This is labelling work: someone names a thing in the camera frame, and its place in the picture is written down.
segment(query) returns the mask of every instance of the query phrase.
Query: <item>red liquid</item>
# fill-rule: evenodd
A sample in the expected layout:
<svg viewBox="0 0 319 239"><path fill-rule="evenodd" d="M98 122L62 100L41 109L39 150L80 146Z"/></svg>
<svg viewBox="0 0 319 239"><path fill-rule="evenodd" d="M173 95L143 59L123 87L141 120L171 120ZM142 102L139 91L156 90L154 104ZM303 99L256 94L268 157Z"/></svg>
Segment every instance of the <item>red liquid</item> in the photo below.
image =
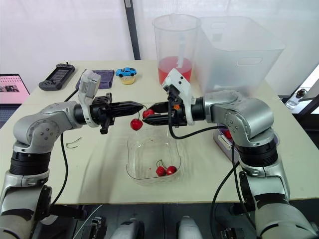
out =
<svg viewBox="0 0 319 239"><path fill-rule="evenodd" d="M183 66L177 68L177 56L168 56L159 62L159 83L162 84L169 72L176 68L189 82L191 74L191 62L184 58Z"/></svg>

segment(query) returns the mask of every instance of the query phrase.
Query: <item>white curtain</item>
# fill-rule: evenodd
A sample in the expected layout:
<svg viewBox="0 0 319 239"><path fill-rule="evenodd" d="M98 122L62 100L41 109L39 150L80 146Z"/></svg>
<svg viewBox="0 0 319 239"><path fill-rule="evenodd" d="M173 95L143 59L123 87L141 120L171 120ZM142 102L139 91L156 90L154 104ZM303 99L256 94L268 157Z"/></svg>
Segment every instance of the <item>white curtain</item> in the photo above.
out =
<svg viewBox="0 0 319 239"><path fill-rule="evenodd" d="M169 13L247 16L282 40L286 48L266 80L290 95L319 63L318 0L133 0L142 59L156 59L152 21Z"/></svg>
<svg viewBox="0 0 319 239"><path fill-rule="evenodd" d="M123 0L1 0L0 17L0 73L30 91L57 63L134 59Z"/></svg>

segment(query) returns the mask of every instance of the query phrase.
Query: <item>table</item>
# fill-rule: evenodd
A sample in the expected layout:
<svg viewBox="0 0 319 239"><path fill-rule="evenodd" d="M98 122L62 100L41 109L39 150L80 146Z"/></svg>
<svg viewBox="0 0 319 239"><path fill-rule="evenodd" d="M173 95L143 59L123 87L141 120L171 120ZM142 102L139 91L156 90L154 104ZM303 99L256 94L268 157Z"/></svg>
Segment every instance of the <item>table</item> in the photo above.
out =
<svg viewBox="0 0 319 239"><path fill-rule="evenodd" d="M156 61L89 61L71 62L77 69L68 85L60 91L45 92L35 89L25 103L0 129L0 178L9 169L12 146L15 142L12 129L15 122L25 116L40 111L53 102L64 101L85 69L106 70L126 66L137 69L137 80L132 85L123 85L114 77L113 86L99 90L97 95L111 92L113 102L132 100L146 106L165 101L167 95L158 84ZM193 95L202 93L193 76ZM318 198L319 151L282 104L270 86L264 81L255 97L265 101L274 112L274 130L280 138L278 153L283 159L289 181L291 199ZM183 140L186 149L182 159L183 173L169 183L155 183L143 186L135 183L127 175L127 138L134 133L130 121L135 116L116 118L115 125L107 135L100 135L99 128L87 125L81 129L67 131L64 142L72 142L79 137L77 148L66 148L69 163L69 178L58 203L60 204L106 204L106 203L189 203L210 202L221 180L231 169L231 162L212 140L212 132L207 131ZM198 121L194 126L175 129L177 135L212 126ZM59 192L64 179L64 162L59 140L51 154L48 186L53 188L52 197ZM218 202L238 201L234 179L224 185Z"/></svg>

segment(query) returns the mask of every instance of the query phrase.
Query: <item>toy car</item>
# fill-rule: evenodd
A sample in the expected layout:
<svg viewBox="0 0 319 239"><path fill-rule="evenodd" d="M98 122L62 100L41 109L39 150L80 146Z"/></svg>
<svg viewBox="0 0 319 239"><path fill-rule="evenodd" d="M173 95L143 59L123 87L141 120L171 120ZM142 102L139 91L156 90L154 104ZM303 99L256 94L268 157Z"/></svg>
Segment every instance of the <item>toy car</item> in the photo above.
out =
<svg viewBox="0 0 319 239"><path fill-rule="evenodd" d="M115 75L119 77L134 76L136 75L136 70L134 68L124 67L122 69L116 70Z"/></svg>

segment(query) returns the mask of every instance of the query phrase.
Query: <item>laptop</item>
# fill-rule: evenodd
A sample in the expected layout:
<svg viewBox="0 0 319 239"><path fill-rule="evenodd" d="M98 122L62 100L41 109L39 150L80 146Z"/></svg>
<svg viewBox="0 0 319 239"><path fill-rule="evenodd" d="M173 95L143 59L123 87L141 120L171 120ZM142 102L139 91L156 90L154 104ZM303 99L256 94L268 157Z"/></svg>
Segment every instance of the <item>laptop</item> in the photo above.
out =
<svg viewBox="0 0 319 239"><path fill-rule="evenodd" d="M0 128L28 96L19 74L0 74Z"/></svg>

